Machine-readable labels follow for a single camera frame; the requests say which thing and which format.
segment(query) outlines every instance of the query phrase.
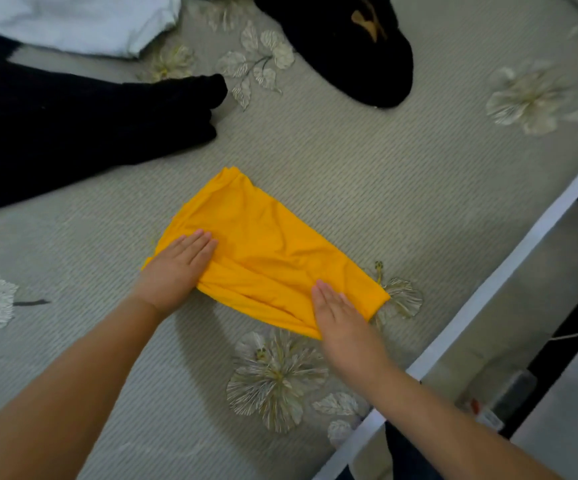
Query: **left hand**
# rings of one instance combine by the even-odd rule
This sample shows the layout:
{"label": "left hand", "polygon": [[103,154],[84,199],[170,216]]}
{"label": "left hand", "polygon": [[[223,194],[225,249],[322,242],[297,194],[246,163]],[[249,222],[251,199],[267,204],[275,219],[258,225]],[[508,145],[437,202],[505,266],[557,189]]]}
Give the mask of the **left hand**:
{"label": "left hand", "polygon": [[202,229],[179,237],[145,266],[130,297],[153,306],[165,319],[195,288],[217,245]]}

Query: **mattress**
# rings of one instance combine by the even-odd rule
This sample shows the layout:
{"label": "mattress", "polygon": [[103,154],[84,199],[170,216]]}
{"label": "mattress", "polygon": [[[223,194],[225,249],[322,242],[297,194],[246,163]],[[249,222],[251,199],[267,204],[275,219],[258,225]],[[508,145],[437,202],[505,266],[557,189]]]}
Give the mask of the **mattress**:
{"label": "mattress", "polygon": [[[246,0],[198,3],[184,3],[181,25],[165,36],[193,49],[194,74],[243,52],[248,20],[258,34],[279,31]],[[173,215],[225,166],[359,266],[379,260],[385,278],[411,282],[423,297],[419,313],[390,317],[383,334],[402,367],[424,353],[578,174],[578,8],[568,0],[392,3],[415,65],[413,90],[396,109],[358,104],[296,54],[276,65],[281,93],[251,79],[245,110],[228,96],[214,113],[212,143],[0,209],[1,279],[18,286],[15,302],[50,302],[15,306],[0,329],[0,407],[123,297]],[[118,82],[153,76],[149,53],[126,62],[23,47],[13,60]],[[562,100],[543,114],[557,128],[541,121],[550,131],[536,136],[531,125],[496,123],[487,102],[501,75],[544,70],[543,61],[558,74]],[[340,69],[356,63],[349,54]],[[136,363],[80,477],[314,476],[341,443],[332,423],[353,429],[369,406],[330,374],[288,433],[269,431],[257,414],[236,415],[226,398],[232,355],[253,331],[273,333],[192,294]],[[356,403],[348,417],[314,406],[341,392]]]}

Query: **folded shirt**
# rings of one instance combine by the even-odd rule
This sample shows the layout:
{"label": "folded shirt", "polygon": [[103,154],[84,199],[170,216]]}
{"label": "folded shirt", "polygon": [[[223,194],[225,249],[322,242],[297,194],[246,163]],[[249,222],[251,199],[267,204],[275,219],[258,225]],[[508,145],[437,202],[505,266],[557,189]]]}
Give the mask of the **folded shirt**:
{"label": "folded shirt", "polygon": [[262,322],[321,339],[311,304],[317,279],[344,292],[365,320],[389,299],[351,259],[237,168],[224,168],[184,204],[154,255],[199,228],[219,243],[198,290]]}

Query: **floor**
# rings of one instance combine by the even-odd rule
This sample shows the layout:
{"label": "floor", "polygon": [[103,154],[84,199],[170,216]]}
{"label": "floor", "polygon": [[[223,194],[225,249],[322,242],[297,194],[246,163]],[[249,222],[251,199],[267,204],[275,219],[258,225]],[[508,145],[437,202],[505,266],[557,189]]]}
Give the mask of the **floor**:
{"label": "floor", "polygon": [[[424,377],[454,402],[490,361],[526,367],[578,304],[578,203],[533,250]],[[357,480],[390,480],[382,430],[352,464]]]}

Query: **wrist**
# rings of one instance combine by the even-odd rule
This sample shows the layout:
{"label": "wrist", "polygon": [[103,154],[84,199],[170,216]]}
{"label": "wrist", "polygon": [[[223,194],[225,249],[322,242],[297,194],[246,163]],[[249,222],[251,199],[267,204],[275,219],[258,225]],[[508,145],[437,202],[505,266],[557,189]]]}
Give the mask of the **wrist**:
{"label": "wrist", "polygon": [[373,374],[370,375],[370,380],[366,384],[364,397],[374,407],[381,402],[381,399],[387,394],[386,391],[390,387],[390,383],[397,376],[399,370],[398,366],[392,361],[378,365],[374,368]]}
{"label": "wrist", "polygon": [[149,320],[156,322],[156,325],[162,323],[165,318],[169,316],[168,314],[159,310],[158,307],[150,301],[134,293],[127,295],[127,297],[122,300],[122,303],[133,308],[138,308],[141,314],[144,314],[145,317],[147,317]]}

